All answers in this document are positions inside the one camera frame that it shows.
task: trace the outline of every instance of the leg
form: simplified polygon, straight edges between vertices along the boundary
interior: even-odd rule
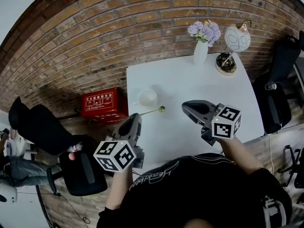
[[[301,196],[299,197],[299,199],[298,199],[298,201],[296,203],[297,204],[304,203],[304,193],[301,194]]]
[[[286,172],[286,171],[292,170],[292,168],[293,168],[293,167],[291,166],[291,167],[286,168],[285,170],[278,169],[278,170],[277,170],[277,173],[284,173],[284,172]]]
[[[289,176],[288,182],[287,182],[287,183],[285,183],[285,184],[283,184],[283,185],[282,185],[283,187],[287,187],[287,186],[289,185],[289,183],[290,183],[290,181],[291,181],[291,179],[292,179],[293,175],[294,175],[294,172],[293,172],[293,171],[291,171],[291,174],[290,174],[290,176]]]
[[[291,154],[291,159],[293,161],[293,165],[296,165],[293,149],[290,147],[290,145],[287,145],[286,148],[290,150],[290,154]]]
[[[11,157],[10,163],[12,176],[18,176],[19,179],[22,179],[26,176],[47,176],[47,169],[49,168],[49,166],[43,163],[39,163],[37,161],[30,161],[18,157]],[[60,168],[57,165],[52,167],[53,173],[57,173],[58,171],[60,171]]]
[[[37,176],[37,177],[29,177],[22,182],[16,182],[15,186],[35,186],[35,185],[48,185],[48,177]]]
[[[296,160],[295,160],[295,163],[298,163],[299,158],[300,158],[301,150],[300,149],[296,149],[294,152],[298,152],[298,155],[297,155]]]

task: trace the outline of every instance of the white lamp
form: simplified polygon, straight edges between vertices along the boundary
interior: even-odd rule
[[[251,42],[249,29],[250,20],[245,20],[241,24],[230,25],[225,31],[225,42],[227,47],[232,50],[231,53],[224,52],[217,57],[216,68],[225,75],[232,75],[237,67],[234,63],[232,54],[234,52],[242,52],[248,49]]]

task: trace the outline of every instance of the lampshade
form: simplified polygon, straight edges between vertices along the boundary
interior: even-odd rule
[[[250,29],[251,21],[245,20],[242,24],[230,25],[225,31],[226,45],[235,52],[242,52],[250,46],[251,38],[248,30]]]

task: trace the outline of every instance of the jeans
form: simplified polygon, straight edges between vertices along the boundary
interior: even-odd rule
[[[15,187],[48,185],[47,169],[52,169],[52,174],[61,171],[58,165],[47,166],[37,161],[30,161],[21,157],[12,156],[10,160],[11,177],[15,181]]]

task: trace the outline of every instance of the wooden floor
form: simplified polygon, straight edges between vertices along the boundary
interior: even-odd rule
[[[89,134],[96,138],[96,140],[103,140],[105,136],[112,132],[113,127],[106,128],[96,123],[87,125],[87,122],[81,119],[72,119],[63,121],[62,124],[73,134]],[[294,130],[281,134],[271,135],[271,150],[272,160],[274,164],[274,175],[281,182],[288,180],[288,173],[278,174],[277,169],[289,166],[291,163],[290,152],[285,151],[286,145],[291,145],[294,149],[304,147],[304,129]],[[263,163],[264,167],[271,170],[272,164],[270,160],[269,136],[253,140],[246,143],[248,149]],[[46,153],[38,155],[38,158],[44,160],[55,161],[56,158],[47,157]],[[111,178],[107,178],[108,186],[111,186]],[[294,179],[286,188],[287,192],[296,201],[303,193],[303,190],[294,188]],[[87,217],[90,220],[89,228],[95,228],[98,221],[98,213],[104,210],[105,200],[109,189],[103,193],[86,196],[75,197],[69,195],[64,181],[57,180],[57,189],[64,195],[74,209],[79,213],[80,217]],[[41,186],[41,193],[50,193],[50,188]],[[68,202],[63,197],[56,197],[54,195],[43,195],[43,201],[47,208],[50,219],[57,223],[61,228],[85,228],[83,221],[75,214]],[[304,219],[304,210],[294,208],[294,221]]]

